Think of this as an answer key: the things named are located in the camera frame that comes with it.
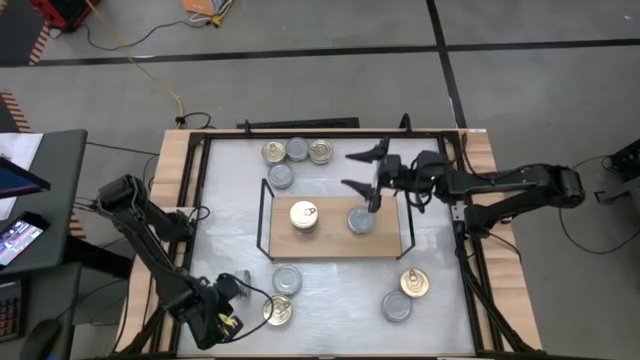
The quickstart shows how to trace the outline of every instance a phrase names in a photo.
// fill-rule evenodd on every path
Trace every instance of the paper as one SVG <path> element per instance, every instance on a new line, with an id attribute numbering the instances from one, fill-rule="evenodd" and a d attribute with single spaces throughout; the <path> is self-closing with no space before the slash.
<path id="1" fill-rule="evenodd" d="M 0 156 L 29 170 L 41 140 L 42 134 L 2 133 L 0 134 Z M 0 199 L 0 220 L 9 218 L 15 202 L 15 197 Z"/>

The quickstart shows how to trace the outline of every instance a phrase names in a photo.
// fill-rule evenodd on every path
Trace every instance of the yellow cable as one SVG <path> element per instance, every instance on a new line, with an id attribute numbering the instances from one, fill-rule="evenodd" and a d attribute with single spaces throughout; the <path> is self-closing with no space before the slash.
<path id="1" fill-rule="evenodd" d="M 113 25 L 111 25 L 111 23 L 108 22 L 104 18 L 104 16 L 102 16 L 100 11 L 98 11 L 98 9 L 96 9 L 96 7 L 91 3 L 90 0 L 84 0 L 84 2 L 86 2 L 87 5 L 89 5 L 89 7 L 93 11 L 93 13 L 96 14 L 96 16 L 98 17 L 100 22 L 102 22 L 102 25 L 104 25 L 104 27 L 107 29 L 107 31 L 109 31 L 109 33 L 110 33 L 111 37 L 113 38 L 113 40 L 115 40 L 115 42 L 118 43 L 118 45 L 121 47 L 120 49 L 122 50 L 122 52 L 124 52 L 124 54 L 127 56 L 127 59 L 129 59 L 129 62 L 131 62 L 138 69 L 140 69 L 143 73 L 145 73 L 145 75 L 147 75 L 149 77 L 149 79 L 153 80 L 156 83 L 156 85 L 158 85 L 161 88 L 163 88 L 164 90 L 166 90 L 176 100 L 176 102 L 178 103 L 178 108 L 180 109 L 180 116 L 184 116 L 184 106 L 182 105 L 182 101 L 180 100 L 180 97 L 178 95 L 176 95 L 176 93 L 173 92 L 173 90 L 171 90 L 171 88 L 169 86 L 167 86 L 165 83 L 160 81 L 160 79 L 158 79 L 155 76 L 151 75 L 145 68 L 140 66 L 131 57 L 131 55 L 129 55 L 129 52 L 127 51 L 127 47 L 124 44 L 124 42 L 120 39 L 120 36 L 118 36 L 118 32 L 116 31 L 115 27 Z"/>

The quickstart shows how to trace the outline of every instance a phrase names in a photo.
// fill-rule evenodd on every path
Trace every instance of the black stand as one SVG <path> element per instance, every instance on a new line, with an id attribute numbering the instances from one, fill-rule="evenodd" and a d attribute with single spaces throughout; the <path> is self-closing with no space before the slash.
<path id="1" fill-rule="evenodd" d="M 133 261 L 116 255 L 86 241 L 69 236 L 64 262 L 79 262 L 84 267 L 102 271 L 121 279 L 128 279 Z"/>

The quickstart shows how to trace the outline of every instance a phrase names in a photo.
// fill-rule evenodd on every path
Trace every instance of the concrete floor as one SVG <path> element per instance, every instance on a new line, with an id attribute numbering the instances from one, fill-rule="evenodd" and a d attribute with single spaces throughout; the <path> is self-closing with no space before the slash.
<path id="1" fill-rule="evenodd" d="M 424 1 L 238 0 L 221 29 L 158 30 L 135 55 L 196 54 L 330 47 L 433 45 Z M 634 1 L 437 1 L 448 44 L 571 41 L 640 37 Z M 126 41 L 155 25 L 186 19 L 173 0 L 101 4 Z M 112 45 L 90 17 L 96 43 Z M 84 30 L 50 40 L 43 59 L 122 56 L 86 45 Z M 450 54 L 469 127 L 487 128 L 498 166 L 564 165 L 617 151 L 638 138 L 640 49 L 512 50 Z M 363 127 L 454 127 L 436 53 L 157 63 L 145 66 L 170 84 L 187 112 L 206 111 L 219 128 L 250 121 L 360 117 Z M 130 65 L 0 69 L 34 131 L 85 128 L 92 141 L 158 151 L 174 127 L 173 100 Z M 147 156 L 88 147 L 78 196 L 93 196 L 124 173 L 142 175 Z M 589 194 L 616 182 L 597 162 L 580 169 Z M 79 214 L 89 240 L 118 237 L 93 215 Z M 614 246 L 640 225 L 625 201 L 587 203 L 567 212 L 569 231 L 585 246 Z M 557 212 L 542 209 L 513 223 L 544 348 L 554 354 L 635 359 L 640 351 L 640 244 L 607 256 L 586 254 L 562 235 Z M 120 244 L 127 253 L 126 244 Z M 85 289 L 108 281 L 87 273 Z M 85 323 L 118 300 L 125 286 L 87 300 Z M 117 321 L 120 308 L 98 320 Z M 113 327 L 82 325 L 72 358 L 105 354 Z"/>

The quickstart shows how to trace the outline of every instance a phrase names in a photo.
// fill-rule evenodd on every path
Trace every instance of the wooden tray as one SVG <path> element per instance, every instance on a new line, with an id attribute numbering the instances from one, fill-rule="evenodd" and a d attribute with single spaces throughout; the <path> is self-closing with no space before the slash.
<path id="1" fill-rule="evenodd" d="M 300 233 L 289 221 L 289 210 L 302 200 L 311 201 L 318 208 L 318 227 L 310 234 Z M 374 229 L 366 235 L 355 235 L 347 227 L 347 214 L 362 204 L 360 197 L 275 197 L 269 254 L 280 259 L 400 256 L 396 200 L 383 197 Z"/>

